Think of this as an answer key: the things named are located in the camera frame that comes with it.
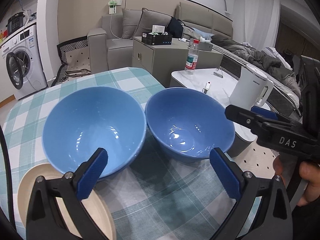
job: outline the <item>crumpled blanket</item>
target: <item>crumpled blanket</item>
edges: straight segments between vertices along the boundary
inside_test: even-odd
[[[200,34],[197,33],[195,30],[193,30],[190,27],[187,26],[183,26],[183,38],[190,40],[190,38],[192,39],[196,39],[196,40],[200,40]]]
[[[267,55],[265,52],[245,46],[236,41],[229,40],[222,35],[214,35],[211,37],[211,43],[222,47],[240,58],[243,58],[250,64],[269,73],[276,80],[289,87],[298,97],[301,98],[300,88],[295,80],[295,73],[284,67],[281,60]]]

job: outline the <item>finger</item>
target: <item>finger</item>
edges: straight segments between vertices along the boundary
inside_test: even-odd
[[[301,178],[309,181],[302,198],[298,202],[298,206],[304,206],[320,196],[320,167],[317,164],[302,162],[299,167],[299,174]]]
[[[280,160],[280,156],[275,158],[275,160],[273,161],[273,169],[275,170],[276,175],[281,175],[282,174],[283,165],[282,165],[282,162]]]

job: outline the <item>gray pillow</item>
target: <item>gray pillow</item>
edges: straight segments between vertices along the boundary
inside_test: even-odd
[[[133,34],[133,37],[142,36],[142,33],[145,32],[151,32],[153,25],[161,25],[167,27],[171,21],[171,18],[172,17],[167,14],[142,8],[141,19],[136,31]]]
[[[141,10],[129,10],[122,8],[123,14],[123,39],[132,38],[137,26],[139,24],[142,11]]]

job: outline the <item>black box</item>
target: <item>black box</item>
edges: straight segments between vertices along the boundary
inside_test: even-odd
[[[171,45],[172,35],[153,35],[142,33],[141,42],[148,45]]]

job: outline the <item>white coffee table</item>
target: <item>white coffee table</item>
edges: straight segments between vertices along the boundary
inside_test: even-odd
[[[170,87],[186,87],[202,91],[207,82],[210,82],[211,85],[207,95],[216,99],[224,107],[227,107],[230,105],[229,97],[238,81],[226,72],[223,72],[223,78],[217,77],[213,74],[214,71],[215,69],[213,68],[196,69],[192,75],[184,70],[172,72]],[[263,108],[270,110],[267,104],[264,104]],[[257,137],[248,128],[237,123],[234,123],[234,125],[237,136],[234,145],[228,151],[228,154],[232,157],[239,155]]]

